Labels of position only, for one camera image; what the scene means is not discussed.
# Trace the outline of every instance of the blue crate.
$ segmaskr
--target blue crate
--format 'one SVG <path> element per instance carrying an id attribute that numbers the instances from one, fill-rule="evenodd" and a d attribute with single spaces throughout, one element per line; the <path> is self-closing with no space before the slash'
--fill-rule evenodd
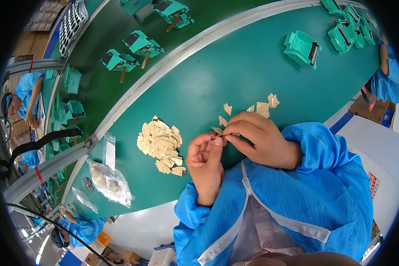
<path id="1" fill-rule="evenodd" d="M 385 126 L 386 128 L 390 128 L 391 119 L 393 118 L 394 110 L 386 109 L 386 112 L 383 115 L 383 119 L 381 119 L 381 125 Z"/>

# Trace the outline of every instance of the button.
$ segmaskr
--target button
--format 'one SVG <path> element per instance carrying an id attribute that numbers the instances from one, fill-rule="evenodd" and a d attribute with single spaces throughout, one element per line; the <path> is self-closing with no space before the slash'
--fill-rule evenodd
<path id="1" fill-rule="evenodd" d="M 264 247 L 264 248 L 271 248 L 271 242 L 270 242 L 270 241 L 265 241 L 265 242 L 263 243 L 263 247 Z"/>

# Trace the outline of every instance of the warning sign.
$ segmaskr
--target warning sign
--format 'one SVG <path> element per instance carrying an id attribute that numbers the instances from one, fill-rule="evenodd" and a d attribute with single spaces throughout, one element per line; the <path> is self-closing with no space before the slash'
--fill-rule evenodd
<path id="1" fill-rule="evenodd" d="M 372 200 L 374 200 L 378 186 L 380 185 L 380 180 L 378 180 L 371 172 L 368 172 L 368 177 L 370 182 L 369 189 L 371 190 Z"/>

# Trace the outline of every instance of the white shirt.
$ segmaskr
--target white shirt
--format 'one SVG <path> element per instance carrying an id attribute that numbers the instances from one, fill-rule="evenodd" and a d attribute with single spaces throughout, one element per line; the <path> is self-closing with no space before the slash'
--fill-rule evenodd
<path id="1" fill-rule="evenodd" d="M 278 252 L 295 256 L 304 251 L 257 200 L 250 196 L 228 265 L 246 265 L 258 256 Z"/>

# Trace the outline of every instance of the plastic bag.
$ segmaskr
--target plastic bag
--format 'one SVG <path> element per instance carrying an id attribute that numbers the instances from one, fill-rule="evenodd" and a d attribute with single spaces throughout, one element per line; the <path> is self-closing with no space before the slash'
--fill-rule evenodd
<path id="1" fill-rule="evenodd" d="M 105 133 L 103 136 L 103 164 L 109 166 L 115 171 L 115 137 L 111 133 Z"/>
<path id="2" fill-rule="evenodd" d="M 87 198 L 86 194 L 84 194 L 83 191 L 78 190 L 78 189 L 72 187 L 72 193 L 77 197 L 77 199 L 78 199 L 82 204 L 86 205 L 86 206 L 89 207 L 91 210 L 93 210 L 96 214 L 98 214 L 96 205 L 94 205 L 93 203 L 90 202 L 90 200 Z"/>
<path id="3" fill-rule="evenodd" d="M 87 160 L 87 163 L 96 190 L 107 197 L 109 201 L 131 208 L 131 201 L 135 197 L 130 193 L 127 180 L 122 173 L 118 169 L 112 171 L 109 166 L 90 159 Z"/>
<path id="4" fill-rule="evenodd" d="M 115 137 L 107 132 L 103 140 L 103 164 L 87 160 L 92 182 L 96 190 L 107 197 L 109 201 L 131 208 L 131 202 L 135 197 L 130 193 L 124 175 L 115 168 Z"/>

